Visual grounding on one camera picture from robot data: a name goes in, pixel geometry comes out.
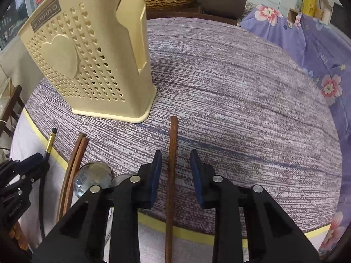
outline round table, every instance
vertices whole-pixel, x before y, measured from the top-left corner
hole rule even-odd
[[[118,175],[135,173],[160,149],[157,201],[143,212],[164,221],[168,133],[176,115],[176,226],[214,231],[215,211],[202,210],[195,198],[192,149],[234,184],[262,185],[303,232],[329,224],[340,193],[341,152],[313,80],[281,48],[236,26],[165,18],[149,20],[147,28],[158,91],[143,123],[74,115],[47,79],[36,87],[26,109],[45,137],[57,127],[58,153],[68,161],[84,132],[90,142],[83,164],[104,161]]]

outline heart emblem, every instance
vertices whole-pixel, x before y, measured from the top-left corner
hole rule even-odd
[[[78,73],[78,53],[73,41],[65,35],[57,35],[52,42],[43,43],[41,55],[54,71],[69,79]]]

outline yellow tablecloth border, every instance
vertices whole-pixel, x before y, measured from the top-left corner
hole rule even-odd
[[[36,125],[34,124],[32,119],[30,118],[26,109],[23,109],[22,113],[26,117],[28,123],[30,124],[33,131],[40,139],[40,141],[43,143],[44,146],[46,146],[47,139],[43,136],[43,134],[40,132],[40,130],[36,127]],[[55,150],[55,148],[52,148],[52,150],[51,150],[51,157],[53,157],[56,160],[56,162],[63,167],[64,170],[67,169],[68,163],[66,162],[66,160],[64,160],[58,154],[58,152]],[[166,223],[164,223],[163,221],[160,221],[158,219],[154,219],[154,218],[147,216],[147,215],[140,213],[140,212],[138,212],[138,222],[153,229],[153,230],[159,231],[161,233],[165,233],[165,231],[166,231]],[[328,224],[327,226],[323,226],[321,228],[318,228],[316,230],[307,232],[307,233],[305,233],[305,236],[307,238],[315,237],[317,235],[320,235],[320,234],[328,231],[329,227],[330,227],[330,224]],[[176,226],[173,227],[173,235],[178,237],[178,238],[187,240],[187,241],[202,243],[202,244],[206,244],[206,245],[213,245],[214,239],[215,239],[215,237],[213,235],[202,234],[202,233],[194,232],[194,231],[187,230],[187,229],[180,228],[180,227],[176,227]],[[243,239],[243,247],[247,248],[247,239]]]

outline bolt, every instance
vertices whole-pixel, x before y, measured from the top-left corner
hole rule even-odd
[[[140,176],[138,176],[138,175],[134,175],[134,176],[130,177],[129,180],[130,180],[132,183],[138,183],[138,182],[141,180],[141,178],[140,178]]]
[[[219,176],[219,175],[215,175],[215,176],[213,176],[212,181],[216,182],[216,183],[220,183],[223,181],[223,177]]]
[[[255,185],[255,186],[253,186],[253,188],[252,188],[256,193],[261,193],[262,191],[263,191],[263,188],[262,188],[262,186],[260,186],[260,185]]]
[[[90,187],[90,191],[91,191],[93,194],[95,194],[95,193],[97,193],[98,191],[100,191],[100,186],[98,186],[98,185],[91,186],[91,187]]]

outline wooden chopstick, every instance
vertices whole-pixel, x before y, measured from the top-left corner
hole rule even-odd
[[[63,212],[62,216],[71,208],[71,203],[72,203],[72,195],[73,195],[73,180],[74,176],[78,172],[80,168],[80,164],[82,163],[82,159],[84,156],[85,149],[87,148],[89,139],[86,138],[85,136],[82,138],[82,141],[80,142],[77,155],[74,159],[73,166],[72,166],[72,171],[70,173],[70,177],[68,179],[68,184],[67,184],[67,191],[66,191],[66,196],[64,198],[64,207],[63,207]]]
[[[173,116],[171,117],[170,149],[169,149],[169,156],[168,156],[165,263],[172,262],[174,190],[175,190],[174,182],[176,179],[175,169],[177,167],[177,135],[178,135],[178,118]]]
[[[57,217],[56,217],[56,222],[58,222],[63,214],[63,210],[64,210],[64,199],[66,197],[66,192],[67,192],[67,185],[68,185],[68,180],[70,178],[71,172],[72,172],[72,167],[73,167],[73,163],[74,163],[74,159],[77,155],[78,152],[78,148],[80,145],[80,142],[82,141],[82,138],[85,136],[84,133],[80,133],[78,136],[77,141],[75,142],[72,154],[71,154],[71,158],[70,158],[70,162],[68,163],[67,166],[67,170],[66,173],[64,175],[64,182],[62,183],[62,188],[61,188],[61,193],[60,193],[60,200],[59,200],[59,207],[57,209]]]

